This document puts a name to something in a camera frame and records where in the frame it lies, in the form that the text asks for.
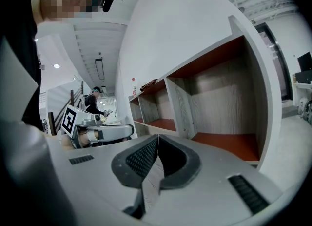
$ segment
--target plastic bottle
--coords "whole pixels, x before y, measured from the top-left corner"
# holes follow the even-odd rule
[[[135,96],[137,94],[137,86],[135,78],[132,78],[132,94]]]

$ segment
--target black monitor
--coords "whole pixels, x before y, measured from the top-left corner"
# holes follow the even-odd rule
[[[310,52],[299,57],[298,62],[302,72],[312,70],[312,58]]]

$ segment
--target ceiling light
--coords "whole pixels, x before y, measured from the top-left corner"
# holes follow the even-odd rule
[[[96,63],[98,78],[100,80],[105,79],[104,70],[103,70],[103,59],[96,59],[95,63]]]

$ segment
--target vent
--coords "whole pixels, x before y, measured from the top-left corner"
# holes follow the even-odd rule
[[[269,205],[241,175],[232,176],[229,181],[254,215]]]
[[[71,158],[69,160],[69,162],[74,165],[74,164],[80,164],[86,161],[90,161],[94,159],[94,157],[92,157],[91,155],[86,155],[86,156],[82,156],[82,157],[78,157],[78,158]]]

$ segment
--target black shirt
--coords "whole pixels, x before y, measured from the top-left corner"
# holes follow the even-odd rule
[[[6,0],[7,8],[3,10],[12,17],[11,19],[7,18],[7,23],[2,24],[2,29],[18,60],[38,84],[38,88],[32,96],[22,120],[26,124],[43,130],[39,113],[41,70],[39,69],[35,43],[37,25],[33,18],[31,0],[18,1]]]
[[[84,101],[85,106],[89,106],[86,111],[90,112],[92,114],[101,114],[101,115],[105,115],[104,112],[101,112],[98,110],[97,107],[97,99],[95,98],[95,96],[93,94],[90,94],[89,96],[87,96],[85,98]]]

